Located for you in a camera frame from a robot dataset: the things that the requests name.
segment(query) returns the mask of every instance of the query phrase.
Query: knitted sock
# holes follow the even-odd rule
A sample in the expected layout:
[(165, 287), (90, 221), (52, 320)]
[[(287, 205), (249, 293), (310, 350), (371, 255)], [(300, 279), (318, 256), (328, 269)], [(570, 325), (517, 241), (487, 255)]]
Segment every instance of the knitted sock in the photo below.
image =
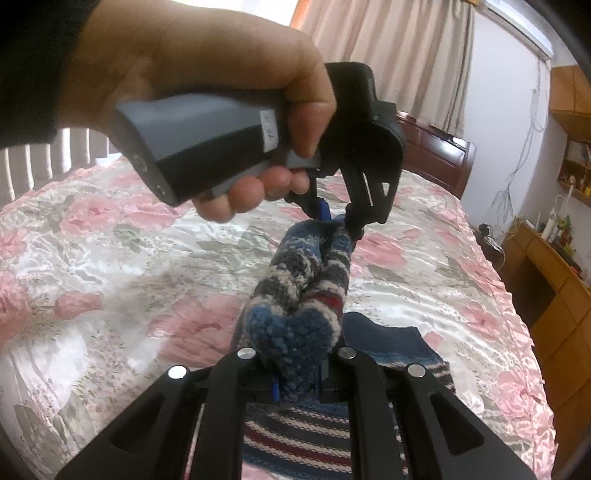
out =
[(233, 346), (275, 369), (282, 402), (305, 397), (340, 336), (351, 250), (341, 220), (294, 225), (239, 317)]
[(429, 347), (415, 327), (384, 327), (357, 312), (342, 322), (345, 343), (370, 355), (376, 363), (404, 370), (410, 363), (427, 368), (452, 393), (456, 392), (449, 363)]
[[(351, 312), (343, 316), (342, 332), (347, 345), (368, 353), (377, 363), (396, 369), (420, 363), (454, 391), (449, 364), (415, 327), (383, 327)], [(243, 461), (293, 480), (352, 479), (346, 404), (321, 404), (309, 398), (271, 412), (249, 404), (247, 420)], [(398, 428), (395, 419), (394, 427)], [(404, 454), (400, 455), (405, 465)], [(403, 473), (408, 478), (408, 470)]]

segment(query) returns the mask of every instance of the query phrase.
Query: cable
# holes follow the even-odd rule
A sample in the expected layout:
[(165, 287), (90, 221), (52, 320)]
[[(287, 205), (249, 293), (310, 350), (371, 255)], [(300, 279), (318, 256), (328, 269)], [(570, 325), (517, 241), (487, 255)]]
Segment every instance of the cable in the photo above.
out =
[[(546, 70), (548, 75), (550, 74), (550, 67), (547, 63), (544, 63), (546, 66)], [(523, 144), (523, 148), (521, 149), (521, 153), (519, 155), (519, 160), (517, 161), (517, 165), (513, 169), (513, 171), (507, 177), (507, 185), (503, 190), (499, 190), (495, 198), (493, 199), (489, 210), (494, 208), (496, 205), (496, 224), (493, 228), (493, 231), (500, 231), (502, 236), (505, 236), (507, 232), (502, 229), (502, 225), (507, 223), (509, 218), (513, 218), (515, 216), (513, 212), (513, 201), (511, 200), (511, 186), (515, 181), (515, 178), (519, 171), (523, 168), (525, 163), (530, 157), (531, 147), (534, 143), (534, 137), (536, 133), (542, 133), (547, 127), (548, 122), (550, 121), (550, 113), (546, 112), (546, 118), (544, 121), (544, 125), (541, 125), (538, 122), (538, 113), (540, 108), (540, 89), (542, 83), (542, 60), (538, 59), (537, 61), (537, 77), (536, 77), (536, 87), (532, 91), (531, 95), (531, 102), (530, 102), (530, 127), (528, 128), (527, 135), (525, 136), (525, 141)], [(548, 105), (550, 101), (550, 92), (547, 92), (547, 102), (545, 105)]]

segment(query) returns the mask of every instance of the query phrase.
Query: black mount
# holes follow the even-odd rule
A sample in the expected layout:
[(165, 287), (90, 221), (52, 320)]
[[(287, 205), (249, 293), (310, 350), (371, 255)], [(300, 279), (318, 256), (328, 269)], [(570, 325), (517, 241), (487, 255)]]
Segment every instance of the black mount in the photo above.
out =
[(308, 169), (310, 190), (290, 193), (286, 201), (298, 204), (311, 218), (321, 219), (316, 178), (341, 170), (350, 204), (345, 227), (351, 240), (363, 237), (369, 223), (385, 223), (392, 209), (402, 172), (405, 136), (396, 105), (378, 100), (374, 74), (363, 63), (327, 63), (337, 99), (337, 111), (320, 140), (318, 169)]
[[(413, 480), (535, 480), (422, 365), (381, 367), (341, 342), (319, 378), (321, 402), (348, 402), (353, 480), (405, 478), (393, 415)], [(272, 383), (252, 348), (231, 352), (211, 368), (172, 367), (56, 480), (179, 480), (187, 468), (191, 480), (239, 480), (246, 404), (271, 404)]]

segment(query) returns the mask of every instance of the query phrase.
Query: silver screw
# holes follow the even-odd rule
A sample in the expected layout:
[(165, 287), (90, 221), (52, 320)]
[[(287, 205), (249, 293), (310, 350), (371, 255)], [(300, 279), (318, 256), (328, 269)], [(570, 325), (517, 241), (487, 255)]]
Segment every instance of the silver screw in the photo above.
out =
[(414, 378), (421, 378), (424, 377), (427, 371), (425, 367), (419, 364), (412, 364), (408, 366), (408, 374)]
[(174, 380), (178, 380), (179, 378), (183, 378), (187, 375), (187, 368), (182, 365), (175, 365), (174, 367), (170, 367), (168, 369), (168, 376)]
[(243, 360), (250, 360), (251, 358), (254, 358), (255, 355), (256, 350), (254, 348), (250, 348), (249, 346), (240, 348), (240, 350), (238, 350), (238, 357), (242, 358)]
[(357, 355), (357, 352), (350, 346), (342, 346), (341, 348), (339, 348), (339, 357), (341, 358), (351, 360), (355, 357), (355, 355)]

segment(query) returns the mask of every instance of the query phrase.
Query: wooden desk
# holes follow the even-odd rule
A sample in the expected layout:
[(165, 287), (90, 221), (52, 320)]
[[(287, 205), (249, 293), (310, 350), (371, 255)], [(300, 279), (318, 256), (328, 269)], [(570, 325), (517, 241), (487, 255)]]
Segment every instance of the wooden desk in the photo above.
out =
[(525, 223), (503, 243), (499, 275), (528, 326), (554, 411), (554, 472), (591, 426), (591, 294), (558, 253)]

